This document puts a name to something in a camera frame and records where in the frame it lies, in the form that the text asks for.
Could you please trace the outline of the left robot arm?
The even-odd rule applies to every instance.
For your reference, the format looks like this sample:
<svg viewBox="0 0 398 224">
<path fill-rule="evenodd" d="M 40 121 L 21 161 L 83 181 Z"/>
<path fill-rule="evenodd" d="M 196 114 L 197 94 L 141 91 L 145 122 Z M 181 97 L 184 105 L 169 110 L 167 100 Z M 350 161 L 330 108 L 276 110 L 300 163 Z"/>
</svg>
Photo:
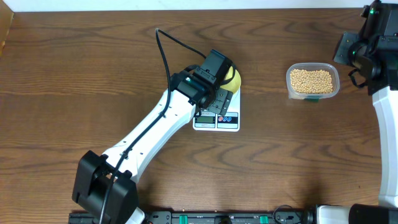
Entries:
<svg viewBox="0 0 398 224">
<path fill-rule="evenodd" d="M 202 65 L 169 75 L 155 108 L 102 155 L 86 152 L 79 160 L 72 199 L 95 223 L 142 223 L 137 183 L 164 144 L 203 110 L 224 115 L 233 96 L 225 86 L 238 74 L 235 64 L 212 50 Z"/>
</svg>

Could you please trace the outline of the yellow plastic bowl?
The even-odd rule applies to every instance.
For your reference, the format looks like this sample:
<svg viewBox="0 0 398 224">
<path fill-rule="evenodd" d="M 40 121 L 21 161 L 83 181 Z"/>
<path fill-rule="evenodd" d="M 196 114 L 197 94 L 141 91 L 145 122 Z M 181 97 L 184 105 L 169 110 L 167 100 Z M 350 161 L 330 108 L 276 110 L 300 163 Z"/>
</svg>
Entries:
<svg viewBox="0 0 398 224">
<path fill-rule="evenodd" d="M 220 87 L 235 94 L 238 92 L 241 86 L 241 77 L 239 72 L 233 67 L 229 68 L 228 73 L 225 76 L 225 80 L 228 80 L 230 78 L 232 78 L 232 80 L 229 83 L 221 85 Z"/>
</svg>

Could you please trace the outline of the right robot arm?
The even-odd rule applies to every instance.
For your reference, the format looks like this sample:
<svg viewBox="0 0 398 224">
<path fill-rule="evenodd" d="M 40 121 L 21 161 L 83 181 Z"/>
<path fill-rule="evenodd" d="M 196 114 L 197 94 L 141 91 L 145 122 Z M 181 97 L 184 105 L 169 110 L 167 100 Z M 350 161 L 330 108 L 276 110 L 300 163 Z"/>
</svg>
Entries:
<svg viewBox="0 0 398 224">
<path fill-rule="evenodd" d="M 373 101 L 381 142 L 378 204 L 316 205 L 301 223 L 397 223 L 397 4 L 373 1 L 361 17 L 361 30 L 341 36 L 333 60 L 353 68 L 352 84 L 366 87 Z"/>
</svg>

